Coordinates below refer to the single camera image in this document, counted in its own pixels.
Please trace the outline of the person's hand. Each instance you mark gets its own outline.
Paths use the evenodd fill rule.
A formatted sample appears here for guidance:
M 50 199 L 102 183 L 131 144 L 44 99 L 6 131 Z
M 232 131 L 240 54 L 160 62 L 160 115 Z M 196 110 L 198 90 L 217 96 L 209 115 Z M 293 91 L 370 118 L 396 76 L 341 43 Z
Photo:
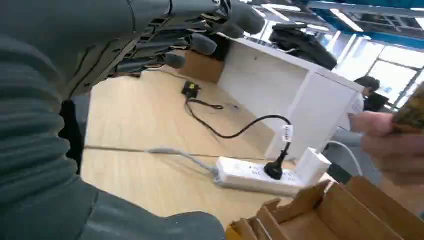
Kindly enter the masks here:
M 364 111 L 349 114 L 350 129 L 363 135 L 361 148 L 396 186 L 424 186 L 424 136 L 394 133 L 393 115 Z

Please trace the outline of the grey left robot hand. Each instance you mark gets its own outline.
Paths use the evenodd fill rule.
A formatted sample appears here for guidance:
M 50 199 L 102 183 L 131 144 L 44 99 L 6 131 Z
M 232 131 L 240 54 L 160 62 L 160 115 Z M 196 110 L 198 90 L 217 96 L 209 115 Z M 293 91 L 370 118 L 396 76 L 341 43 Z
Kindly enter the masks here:
M 139 40 L 186 46 L 196 32 L 240 38 L 264 19 L 238 0 L 3 0 L 0 3 L 0 237 L 223 240 L 205 212 L 159 217 L 102 191 L 67 157 L 62 104 L 117 73 Z

